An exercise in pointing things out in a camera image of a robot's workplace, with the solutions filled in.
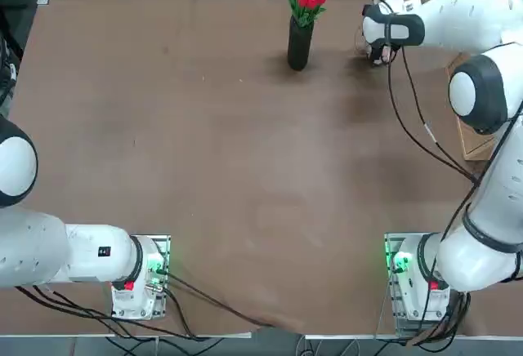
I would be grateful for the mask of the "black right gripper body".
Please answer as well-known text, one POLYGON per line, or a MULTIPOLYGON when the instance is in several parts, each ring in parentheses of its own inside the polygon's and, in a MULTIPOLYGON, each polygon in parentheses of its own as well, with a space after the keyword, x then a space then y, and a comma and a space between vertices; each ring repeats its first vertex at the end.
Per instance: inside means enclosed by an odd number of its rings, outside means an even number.
POLYGON ((398 50, 397 45, 369 45, 369 61, 373 66, 390 65, 395 60, 398 50))

